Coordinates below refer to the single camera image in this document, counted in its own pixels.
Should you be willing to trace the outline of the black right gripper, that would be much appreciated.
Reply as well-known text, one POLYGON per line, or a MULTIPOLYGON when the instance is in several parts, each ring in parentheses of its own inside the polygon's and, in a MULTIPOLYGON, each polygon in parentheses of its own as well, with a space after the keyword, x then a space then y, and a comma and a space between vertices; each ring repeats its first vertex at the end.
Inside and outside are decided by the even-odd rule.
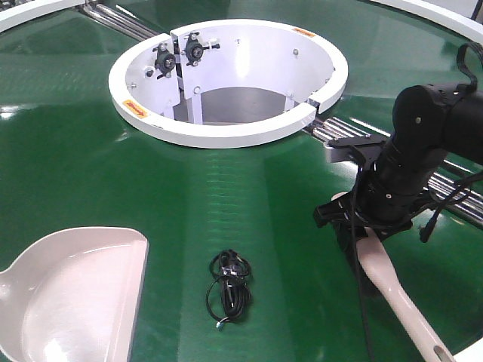
POLYGON ((373 229, 381 240, 411 229, 412 219, 424 210, 434 207, 430 192, 422 189, 414 195, 390 192, 372 181, 355 185, 349 192, 336 194, 313 212, 316 225, 328 223, 348 232, 364 227, 373 229))

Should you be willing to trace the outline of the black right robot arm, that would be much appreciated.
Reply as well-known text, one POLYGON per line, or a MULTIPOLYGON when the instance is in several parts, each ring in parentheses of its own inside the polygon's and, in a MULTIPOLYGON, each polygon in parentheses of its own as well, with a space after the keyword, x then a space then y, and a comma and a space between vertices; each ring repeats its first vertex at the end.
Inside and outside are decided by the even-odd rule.
POLYGON ((482 92, 470 84, 417 85, 404 89, 392 111, 393 135, 329 141, 342 161, 354 161, 352 190, 314 210, 328 223, 372 228, 381 239, 409 229, 426 209, 441 210, 453 195, 431 196, 426 185, 447 154, 482 163, 482 92))

